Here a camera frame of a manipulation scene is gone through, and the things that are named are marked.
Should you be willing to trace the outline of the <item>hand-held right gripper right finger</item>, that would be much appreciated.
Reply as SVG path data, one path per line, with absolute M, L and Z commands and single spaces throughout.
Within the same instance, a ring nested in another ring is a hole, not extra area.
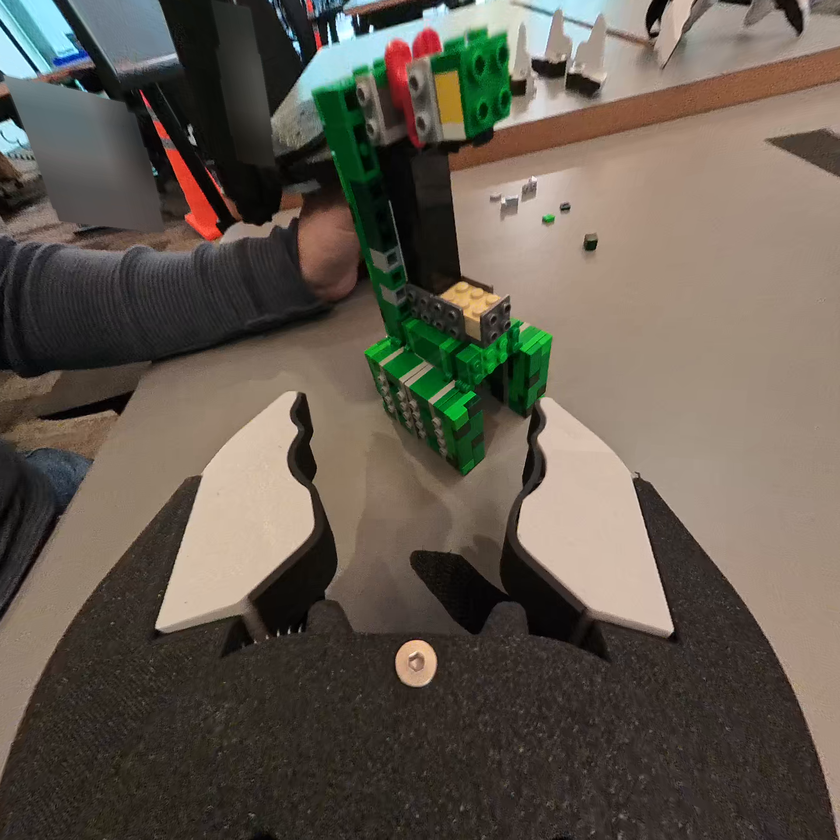
M 550 397 L 532 413 L 501 578 L 538 635 L 580 642 L 596 622 L 675 632 L 634 475 Z

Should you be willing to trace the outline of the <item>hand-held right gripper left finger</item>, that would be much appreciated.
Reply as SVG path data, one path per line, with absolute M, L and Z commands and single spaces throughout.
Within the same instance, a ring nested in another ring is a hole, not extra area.
M 300 631 L 337 571 L 313 480 L 312 419 L 285 392 L 221 447 L 201 474 L 155 630 L 228 618 L 249 635 Z

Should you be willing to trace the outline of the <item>green toy brick model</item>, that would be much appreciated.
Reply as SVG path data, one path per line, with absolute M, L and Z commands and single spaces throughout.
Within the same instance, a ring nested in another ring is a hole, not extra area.
M 462 271 L 449 155 L 509 115 L 505 32 L 433 28 L 313 92 L 385 337 L 364 353 L 384 409 L 461 475 L 485 457 L 479 390 L 527 417 L 552 335 Z

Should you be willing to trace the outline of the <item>person's left forearm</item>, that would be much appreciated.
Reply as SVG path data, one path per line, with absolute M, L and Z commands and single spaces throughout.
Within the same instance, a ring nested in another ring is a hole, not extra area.
M 1 237 L 1 368 L 22 377 L 160 361 L 326 309 L 301 275 L 297 224 L 182 253 Z

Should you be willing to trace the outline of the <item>grey desk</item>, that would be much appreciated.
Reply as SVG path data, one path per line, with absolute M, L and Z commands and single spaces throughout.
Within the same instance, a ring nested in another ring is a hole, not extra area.
M 461 267 L 552 333 L 547 396 L 650 481 L 747 603 L 838 787 L 838 178 L 768 138 L 834 125 L 820 87 L 454 175 Z M 522 201 L 522 184 L 538 178 Z M 491 193 L 519 196 L 502 216 Z M 559 205 L 571 210 L 561 213 Z M 555 214 L 553 225 L 541 216 Z M 596 251 L 583 250 L 597 233 Z M 2 764 L 71 619 L 174 490 L 278 395 L 308 395 L 362 632 L 459 628 L 410 552 L 498 583 L 527 423 L 485 406 L 466 477 L 394 425 L 364 350 L 368 285 L 328 317 L 145 372 L 2 620 Z

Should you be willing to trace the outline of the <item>person's left hand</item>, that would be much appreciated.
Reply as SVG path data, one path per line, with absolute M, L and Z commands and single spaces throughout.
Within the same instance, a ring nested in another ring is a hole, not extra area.
M 301 277 L 321 301 L 333 304 L 351 294 L 358 282 L 361 244 L 340 189 L 303 199 L 297 244 Z

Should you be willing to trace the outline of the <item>orange traffic cone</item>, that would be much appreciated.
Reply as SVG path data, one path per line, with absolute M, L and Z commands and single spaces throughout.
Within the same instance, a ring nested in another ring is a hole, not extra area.
M 185 221 L 205 240 L 219 239 L 234 221 L 221 189 L 175 115 L 161 85 L 145 85 L 140 96 L 190 208 Z

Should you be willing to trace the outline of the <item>person's leg in jeans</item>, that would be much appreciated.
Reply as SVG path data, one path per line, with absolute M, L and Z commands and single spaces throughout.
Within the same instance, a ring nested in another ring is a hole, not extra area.
M 56 515 L 62 515 L 86 478 L 92 458 L 66 449 L 37 448 L 25 460 L 48 481 L 56 498 Z

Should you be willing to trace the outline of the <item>person's dark sweater torso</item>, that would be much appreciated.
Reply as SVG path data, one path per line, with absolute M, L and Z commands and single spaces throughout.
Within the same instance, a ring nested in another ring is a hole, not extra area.
M 56 525 L 47 477 L 1 443 L 1 614 L 11 605 Z

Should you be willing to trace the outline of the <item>row of grey wedge plates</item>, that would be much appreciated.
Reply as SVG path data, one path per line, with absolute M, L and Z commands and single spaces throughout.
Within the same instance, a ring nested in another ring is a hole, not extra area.
M 527 67 L 516 56 L 509 59 L 514 88 L 528 98 L 541 76 L 552 97 L 563 81 L 569 96 L 599 98 L 609 76 L 627 71 L 627 81 L 619 81 L 605 97 L 608 104 L 640 103 L 645 93 L 708 93 L 711 100 L 705 106 L 695 103 L 696 112 L 703 112 L 813 88 L 821 82 L 807 78 L 806 65 L 811 62 L 815 71 L 818 59 L 838 58 L 835 36 L 823 45 L 816 36 L 795 41 L 809 24 L 812 2 L 750 2 L 737 32 L 720 29 L 730 24 L 730 14 L 717 15 L 697 30 L 698 41 L 688 45 L 684 37 L 691 26 L 717 5 L 649 2 L 639 35 L 607 24 L 605 12 L 612 9 L 608 2 L 593 4 L 598 15 L 592 22 L 533 3 L 509 2 L 519 15 L 508 20 L 513 51 L 518 52 L 519 34 L 527 32 L 526 12 L 539 15 L 531 31 L 535 49 L 546 39 L 542 52 L 528 53 Z

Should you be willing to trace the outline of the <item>grey table with wooden edge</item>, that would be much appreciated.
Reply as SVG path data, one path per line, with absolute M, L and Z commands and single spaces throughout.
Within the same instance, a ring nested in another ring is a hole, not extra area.
M 494 138 L 453 154 L 450 168 L 462 171 L 838 81 L 838 17 L 813 16 L 804 34 L 796 36 L 780 13 L 744 28 L 740 7 L 717 5 L 660 67 L 643 37 L 646 6 L 583 2 L 577 20 L 571 2 L 564 14 L 575 43 L 588 37 L 600 14 L 611 29 L 601 93 L 582 98 L 560 81 L 538 80 L 530 98 L 514 99 Z M 293 106 L 311 100 L 315 88 L 381 57 L 393 38 L 411 41 L 424 26 L 435 28 L 441 39 L 475 28 L 507 31 L 515 46 L 523 25 L 528 46 L 540 50 L 548 37 L 550 11 L 549 2 L 490 2 L 346 40 L 319 51 L 287 99 Z

